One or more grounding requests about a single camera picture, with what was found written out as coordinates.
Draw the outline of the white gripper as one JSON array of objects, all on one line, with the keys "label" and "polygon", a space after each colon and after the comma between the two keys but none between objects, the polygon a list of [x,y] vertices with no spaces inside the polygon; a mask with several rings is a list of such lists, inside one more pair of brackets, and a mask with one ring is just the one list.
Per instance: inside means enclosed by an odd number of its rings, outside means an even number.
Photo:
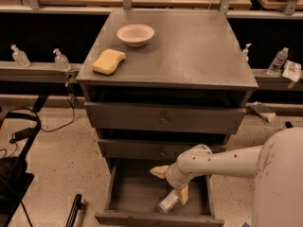
[{"label": "white gripper", "polygon": [[212,150],[206,145],[197,145],[182,152],[170,166],[155,166],[150,170],[153,176],[165,179],[175,188],[182,205],[188,201],[188,183],[195,177],[207,174],[206,167]]}]

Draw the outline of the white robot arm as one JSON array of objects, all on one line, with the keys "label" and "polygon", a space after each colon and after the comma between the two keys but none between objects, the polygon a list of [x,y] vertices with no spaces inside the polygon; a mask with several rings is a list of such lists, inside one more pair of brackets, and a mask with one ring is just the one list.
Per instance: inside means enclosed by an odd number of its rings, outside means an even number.
[{"label": "white robot arm", "polygon": [[188,184],[204,175],[252,178],[252,227],[303,227],[303,129],[278,131],[262,145],[214,153],[206,145],[182,152],[170,166],[151,174],[168,181],[185,204]]}]

